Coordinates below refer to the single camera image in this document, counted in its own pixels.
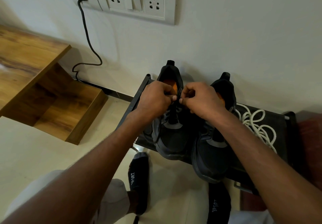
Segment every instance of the foot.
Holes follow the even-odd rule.
[[[149,183],[149,158],[147,153],[137,153],[128,169],[128,181],[131,191],[138,194],[138,205],[135,214],[142,215],[147,209]]]
[[[230,216],[231,203],[229,193],[223,184],[209,183],[209,213],[207,224],[227,224]]]

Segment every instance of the shoe tongue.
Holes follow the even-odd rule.
[[[176,110],[176,105],[175,103],[171,105],[170,112],[169,112],[169,118],[168,118],[168,123],[169,124],[177,124],[178,118],[177,118],[177,110]]]

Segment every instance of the white cord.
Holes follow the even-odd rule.
[[[244,107],[247,111],[243,114],[243,116],[241,116],[241,114],[239,113],[238,110],[236,110],[237,114],[239,115],[239,120],[252,132],[254,133],[257,137],[260,138],[260,140],[266,144],[268,147],[270,147],[275,153],[276,152],[276,149],[274,148],[273,144],[276,140],[276,132],[275,130],[268,126],[268,125],[256,125],[254,122],[259,122],[261,120],[264,119],[265,117],[265,110],[257,110],[255,111],[253,114],[250,112],[250,110],[247,108],[247,106],[243,105],[243,104],[238,104],[237,105],[239,106],[242,106]],[[254,120],[254,116],[259,113],[259,112],[262,112],[263,115],[260,119],[258,120]],[[273,139],[272,141],[270,140],[270,138],[268,137],[266,131],[263,129],[264,127],[267,127],[269,129],[272,130],[273,132]]]

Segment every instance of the reflective gray stripe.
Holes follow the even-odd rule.
[[[169,122],[166,122],[163,124],[163,126],[165,126],[168,129],[180,129],[182,128],[182,124],[180,124],[180,122],[176,123],[176,124],[170,124]]]
[[[227,144],[225,142],[217,142],[217,141],[214,141],[212,138],[207,139],[206,141],[211,146],[214,146],[214,147],[217,147],[217,148],[225,148],[225,147],[227,147]]]

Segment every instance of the wooden furniture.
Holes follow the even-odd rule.
[[[107,96],[57,63],[70,49],[0,25],[0,117],[78,145]]]

